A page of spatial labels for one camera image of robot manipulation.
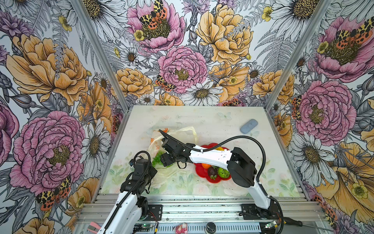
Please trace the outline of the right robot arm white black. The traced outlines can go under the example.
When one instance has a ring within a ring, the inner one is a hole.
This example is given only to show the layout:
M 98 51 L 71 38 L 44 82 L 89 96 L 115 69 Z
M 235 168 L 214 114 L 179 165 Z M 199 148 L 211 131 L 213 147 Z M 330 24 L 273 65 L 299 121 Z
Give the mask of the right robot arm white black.
M 261 151 L 262 164 L 256 169 L 255 162 L 241 148 L 233 150 L 217 150 L 218 147 L 235 139 L 248 139 L 254 142 Z M 194 144 L 185 144 L 170 135 L 162 138 L 162 148 L 166 152 L 160 160 L 167 167 L 174 163 L 209 164 L 227 170 L 233 182 L 240 187 L 246 188 L 254 200 L 254 210 L 257 216 L 267 216 L 275 213 L 277 207 L 275 202 L 267 194 L 260 183 L 260 176 L 266 165 L 266 152 L 264 147 L 255 138 L 250 136 L 234 136 L 217 146 L 205 148 Z

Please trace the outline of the green pear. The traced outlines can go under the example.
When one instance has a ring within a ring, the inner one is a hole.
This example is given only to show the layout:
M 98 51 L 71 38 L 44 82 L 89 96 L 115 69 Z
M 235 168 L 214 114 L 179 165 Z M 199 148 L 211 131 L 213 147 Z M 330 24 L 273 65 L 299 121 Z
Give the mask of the green pear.
M 217 173 L 218 173 L 218 176 L 221 179 L 229 179 L 230 178 L 230 172 L 228 170 L 223 169 L 223 168 L 218 168 Z

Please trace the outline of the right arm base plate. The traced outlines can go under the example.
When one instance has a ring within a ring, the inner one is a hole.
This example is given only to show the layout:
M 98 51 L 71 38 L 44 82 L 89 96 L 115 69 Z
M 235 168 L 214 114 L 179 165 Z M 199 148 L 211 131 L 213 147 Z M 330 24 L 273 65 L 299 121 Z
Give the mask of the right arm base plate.
M 242 204 L 239 216 L 242 216 L 244 220 L 278 220 L 280 219 L 280 211 L 278 206 L 273 203 L 269 209 L 259 208 L 255 204 Z

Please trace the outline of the cream plastic bag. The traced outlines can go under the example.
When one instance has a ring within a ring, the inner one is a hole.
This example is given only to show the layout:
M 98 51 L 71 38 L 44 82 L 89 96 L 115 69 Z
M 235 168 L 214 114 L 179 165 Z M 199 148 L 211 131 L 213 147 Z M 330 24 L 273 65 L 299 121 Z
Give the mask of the cream plastic bag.
M 190 180 L 195 178 L 194 165 L 188 162 L 187 153 L 192 146 L 198 143 L 198 135 L 194 127 L 180 129 L 164 129 L 153 131 L 148 152 L 152 156 L 152 166 L 157 174 L 152 180 L 152 189 L 162 190 L 174 189 L 174 187 L 185 187 Z

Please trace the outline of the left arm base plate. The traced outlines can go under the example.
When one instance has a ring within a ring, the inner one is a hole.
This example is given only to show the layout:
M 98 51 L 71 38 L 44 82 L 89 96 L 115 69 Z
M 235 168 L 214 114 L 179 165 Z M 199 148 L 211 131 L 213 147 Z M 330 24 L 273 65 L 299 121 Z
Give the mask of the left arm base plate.
M 163 205 L 151 204 L 148 206 L 148 213 L 140 218 L 141 221 L 161 221 Z

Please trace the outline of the green grapes bunch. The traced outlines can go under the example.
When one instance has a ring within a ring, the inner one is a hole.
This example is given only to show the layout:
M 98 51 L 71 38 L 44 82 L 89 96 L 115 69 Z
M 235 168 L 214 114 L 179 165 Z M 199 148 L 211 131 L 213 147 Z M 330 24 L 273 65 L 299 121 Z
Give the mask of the green grapes bunch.
M 161 156 L 163 155 L 164 152 L 162 151 L 158 151 L 156 156 L 154 157 L 154 159 L 152 160 L 152 166 L 155 168 L 155 169 L 159 169 L 159 168 L 164 168 L 164 165 L 163 163 L 161 162 Z

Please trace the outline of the dark brown fruit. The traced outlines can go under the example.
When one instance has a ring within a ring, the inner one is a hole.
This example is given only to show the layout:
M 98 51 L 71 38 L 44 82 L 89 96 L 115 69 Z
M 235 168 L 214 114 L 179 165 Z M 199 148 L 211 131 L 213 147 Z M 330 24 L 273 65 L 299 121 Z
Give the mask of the dark brown fruit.
M 207 174 L 208 174 L 209 178 L 213 181 L 215 181 L 218 177 L 217 169 L 212 167 L 212 166 L 208 168 Z

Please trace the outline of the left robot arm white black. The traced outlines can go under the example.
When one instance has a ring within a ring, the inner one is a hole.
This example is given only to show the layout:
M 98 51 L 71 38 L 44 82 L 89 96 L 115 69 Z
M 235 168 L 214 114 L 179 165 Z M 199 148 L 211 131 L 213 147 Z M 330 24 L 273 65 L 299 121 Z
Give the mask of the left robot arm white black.
M 149 159 L 133 160 L 134 171 L 120 187 L 120 193 L 99 234 L 129 234 L 136 222 L 149 211 L 148 199 L 142 194 L 157 171 Z

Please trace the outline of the orange fake fruit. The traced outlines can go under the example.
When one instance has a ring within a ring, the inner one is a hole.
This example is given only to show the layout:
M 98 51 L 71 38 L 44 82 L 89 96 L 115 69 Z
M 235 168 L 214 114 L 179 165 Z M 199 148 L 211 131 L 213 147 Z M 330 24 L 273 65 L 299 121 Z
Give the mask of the orange fake fruit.
M 209 169 L 211 167 L 211 165 L 209 164 L 205 164 L 205 163 L 202 163 L 201 166 L 205 169 Z

